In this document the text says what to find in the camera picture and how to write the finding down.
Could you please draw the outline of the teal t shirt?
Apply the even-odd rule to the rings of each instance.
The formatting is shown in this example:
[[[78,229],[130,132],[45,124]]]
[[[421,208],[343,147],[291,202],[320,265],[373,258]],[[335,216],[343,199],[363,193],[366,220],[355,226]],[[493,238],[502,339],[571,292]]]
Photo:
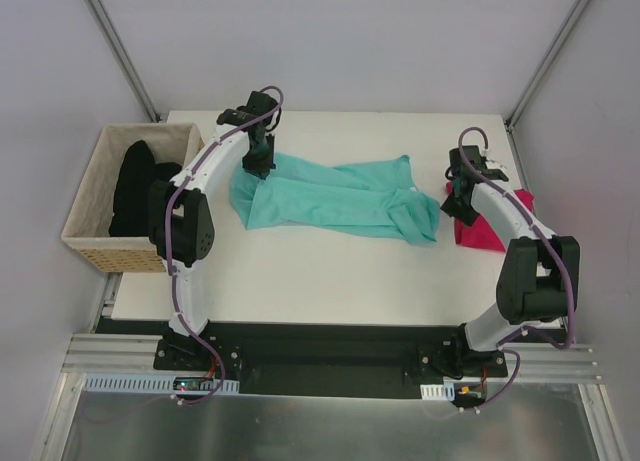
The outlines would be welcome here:
[[[260,180],[237,167],[230,203],[247,230],[312,226],[368,238],[433,243],[438,202],[419,191],[410,157],[325,166],[278,153]]]

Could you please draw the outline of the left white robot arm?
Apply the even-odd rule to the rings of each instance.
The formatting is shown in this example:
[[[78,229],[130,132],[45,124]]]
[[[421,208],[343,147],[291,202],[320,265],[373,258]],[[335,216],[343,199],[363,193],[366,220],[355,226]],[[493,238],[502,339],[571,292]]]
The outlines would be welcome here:
[[[220,368],[222,360],[201,338],[209,324],[204,260],[215,240],[210,199],[226,176],[241,166],[266,179],[275,169],[275,128],[284,95],[267,86],[253,91],[247,102],[223,111],[206,145],[169,181],[155,181],[149,190],[149,240],[170,279],[173,313],[157,345],[157,370]]]

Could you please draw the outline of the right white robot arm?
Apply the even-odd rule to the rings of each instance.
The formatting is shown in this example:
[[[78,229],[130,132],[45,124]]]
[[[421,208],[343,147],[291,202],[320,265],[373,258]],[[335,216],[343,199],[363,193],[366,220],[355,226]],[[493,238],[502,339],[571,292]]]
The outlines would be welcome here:
[[[434,369],[460,379],[492,361],[520,333],[575,314],[580,246],[541,224],[477,146],[452,149],[449,162],[451,192],[441,210],[468,227],[485,220],[506,249],[495,302],[460,325],[434,355]]]

